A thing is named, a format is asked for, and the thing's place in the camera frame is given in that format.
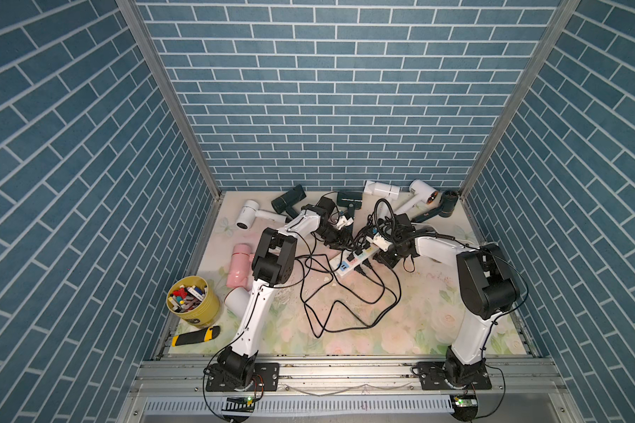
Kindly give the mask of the dark teal round hair dryer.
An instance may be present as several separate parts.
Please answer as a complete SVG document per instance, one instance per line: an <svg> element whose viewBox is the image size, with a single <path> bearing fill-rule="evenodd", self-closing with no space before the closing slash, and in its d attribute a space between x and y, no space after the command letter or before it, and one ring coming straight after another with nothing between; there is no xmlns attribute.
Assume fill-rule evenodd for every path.
<svg viewBox="0 0 635 423"><path fill-rule="evenodd" d="M441 218L449 218L452 216L458 200L458 191L446 190L440 196L439 204L437 205L437 207L415 216L414 218L412 218L411 221L413 223L422 223L436 216L439 216Z"/></svg>

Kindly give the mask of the white multicolour power strip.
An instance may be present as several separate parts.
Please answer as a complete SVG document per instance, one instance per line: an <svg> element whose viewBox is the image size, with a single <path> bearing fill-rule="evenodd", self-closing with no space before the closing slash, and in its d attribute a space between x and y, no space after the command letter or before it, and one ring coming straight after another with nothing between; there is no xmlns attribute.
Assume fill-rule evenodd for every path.
<svg viewBox="0 0 635 423"><path fill-rule="evenodd" d="M380 248L373 244L370 245L369 248L358 250L356 252L345 250L343 253L337 254L330 260L330 268L338 278L343 278L353 271L356 266L360 265L365 259L368 259L379 252L379 250Z"/></svg>

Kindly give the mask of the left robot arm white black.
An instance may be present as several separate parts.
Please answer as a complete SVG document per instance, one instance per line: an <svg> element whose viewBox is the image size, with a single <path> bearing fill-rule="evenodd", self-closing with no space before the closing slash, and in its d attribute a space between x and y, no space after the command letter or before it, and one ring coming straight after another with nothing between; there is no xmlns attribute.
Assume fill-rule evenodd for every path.
<svg viewBox="0 0 635 423"><path fill-rule="evenodd" d="M285 226L266 228L252 260L252 290L236 335L215 354L218 374L234 390L246 389L254 377L260 332L265 326L275 294L294 270L297 243L305 236L330 227L333 208L305 206Z"/></svg>

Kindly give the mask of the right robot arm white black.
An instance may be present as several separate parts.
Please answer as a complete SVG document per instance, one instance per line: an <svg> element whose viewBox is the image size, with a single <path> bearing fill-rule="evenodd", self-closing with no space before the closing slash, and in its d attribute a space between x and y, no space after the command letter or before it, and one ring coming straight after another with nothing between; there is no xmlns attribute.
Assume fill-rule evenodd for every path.
<svg viewBox="0 0 635 423"><path fill-rule="evenodd" d="M393 269L407 257L427 257L445 264L458 278L466 312L456 340L447 349L443 370L447 384L462 389L485 374L484 350L490 333L520 298L511 267L496 243L472 247L444 234L392 244L374 259Z"/></svg>

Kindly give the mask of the dark green boxy hair dryer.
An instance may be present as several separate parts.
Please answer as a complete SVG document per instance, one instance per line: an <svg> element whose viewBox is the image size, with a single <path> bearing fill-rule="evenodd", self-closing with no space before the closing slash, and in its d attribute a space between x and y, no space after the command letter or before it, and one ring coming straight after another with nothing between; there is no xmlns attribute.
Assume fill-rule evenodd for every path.
<svg viewBox="0 0 635 423"><path fill-rule="evenodd" d="M356 210L360 210L363 204L363 192L352 190L341 190L337 194L336 204L346 209L345 215L353 219Z"/></svg>

